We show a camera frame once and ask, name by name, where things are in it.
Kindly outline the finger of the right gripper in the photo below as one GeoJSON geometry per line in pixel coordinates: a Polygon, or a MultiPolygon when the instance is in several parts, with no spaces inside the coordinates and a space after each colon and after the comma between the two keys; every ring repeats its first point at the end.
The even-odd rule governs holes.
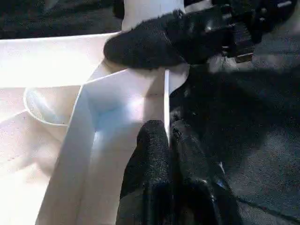
{"type": "Polygon", "coordinates": [[[118,19],[124,19],[125,6],[124,0],[114,0],[113,2],[113,13],[118,19]]]}
{"type": "Polygon", "coordinates": [[[167,68],[185,63],[167,34],[170,22],[183,17],[174,10],[160,17],[144,20],[134,28],[120,32],[104,45],[105,59],[119,65],[137,69],[167,68]]]}

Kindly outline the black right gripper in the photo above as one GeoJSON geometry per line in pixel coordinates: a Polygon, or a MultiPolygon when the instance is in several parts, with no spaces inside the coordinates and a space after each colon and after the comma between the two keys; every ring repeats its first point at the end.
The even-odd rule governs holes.
{"type": "Polygon", "coordinates": [[[202,9],[182,16],[182,57],[200,64],[222,54],[234,58],[252,55],[264,35],[288,20],[292,0],[201,0],[202,9]]]}

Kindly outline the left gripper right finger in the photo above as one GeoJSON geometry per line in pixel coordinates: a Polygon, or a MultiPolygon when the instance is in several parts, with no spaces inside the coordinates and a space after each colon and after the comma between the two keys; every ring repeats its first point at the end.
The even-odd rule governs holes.
{"type": "Polygon", "coordinates": [[[220,165],[184,120],[170,125],[174,200],[179,225],[241,225],[236,198],[220,165]]]}

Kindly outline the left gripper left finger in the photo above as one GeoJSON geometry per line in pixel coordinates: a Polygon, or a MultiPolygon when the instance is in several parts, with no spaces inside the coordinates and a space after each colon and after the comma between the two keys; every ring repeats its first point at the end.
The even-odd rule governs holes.
{"type": "Polygon", "coordinates": [[[136,148],[123,175],[118,225],[170,225],[173,194],[170,150],[165,127],[149,120],[139,130],[136,148]]]}

